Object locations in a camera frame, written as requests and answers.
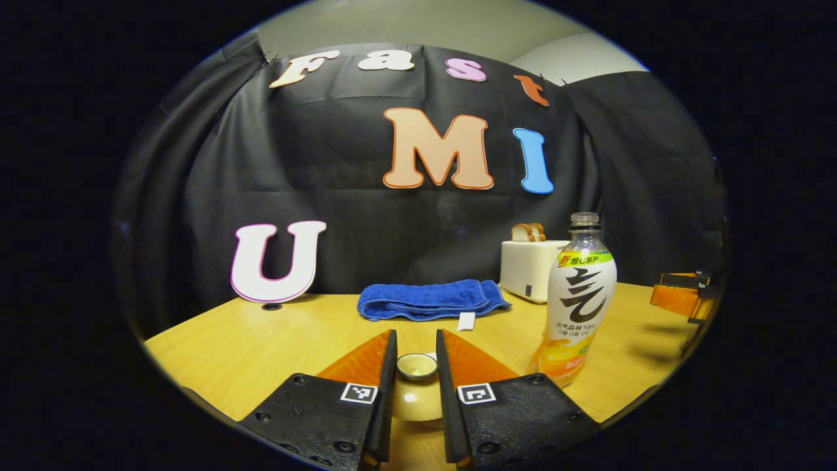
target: plastic bottle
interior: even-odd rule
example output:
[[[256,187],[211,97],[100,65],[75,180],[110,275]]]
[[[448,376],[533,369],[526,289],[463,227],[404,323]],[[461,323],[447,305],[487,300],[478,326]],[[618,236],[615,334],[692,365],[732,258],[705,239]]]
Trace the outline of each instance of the plastic bottle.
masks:
[[[558,253],[549,274],[547,327],[529,372],[541,372],[564,387],[586,364],[596,330],[616,289],[616,262],[599,239],[596,213],[572,216],[569,245]]]

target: folded towel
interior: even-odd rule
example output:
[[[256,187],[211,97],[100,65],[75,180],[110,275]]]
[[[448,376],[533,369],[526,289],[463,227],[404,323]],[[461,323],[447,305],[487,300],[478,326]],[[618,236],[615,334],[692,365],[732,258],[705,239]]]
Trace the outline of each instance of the folded towel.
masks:
[[[510,307],[491,280],[424,286],[375,284],[366,287],[357,302],[357,311],[371,321],[398,316],[415,321],[458,318],[463,312],[480,317]]]

